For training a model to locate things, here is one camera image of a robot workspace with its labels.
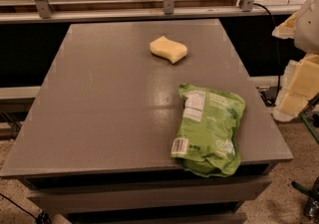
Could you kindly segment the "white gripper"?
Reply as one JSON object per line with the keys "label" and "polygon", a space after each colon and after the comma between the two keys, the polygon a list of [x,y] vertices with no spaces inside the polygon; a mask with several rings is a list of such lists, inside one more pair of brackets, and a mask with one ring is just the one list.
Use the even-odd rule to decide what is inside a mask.
{"label": "white gripper", "polygon": [[298,49],[313,53],[306,54],[298,62],[291,60],[284,71],[273,117],[279,121],[291,121],[319,93],[319,56],[316,55],[319,54],[319,0],[306,0],[298,14],[293,13],[277,26],[272,36],[294,38]]}

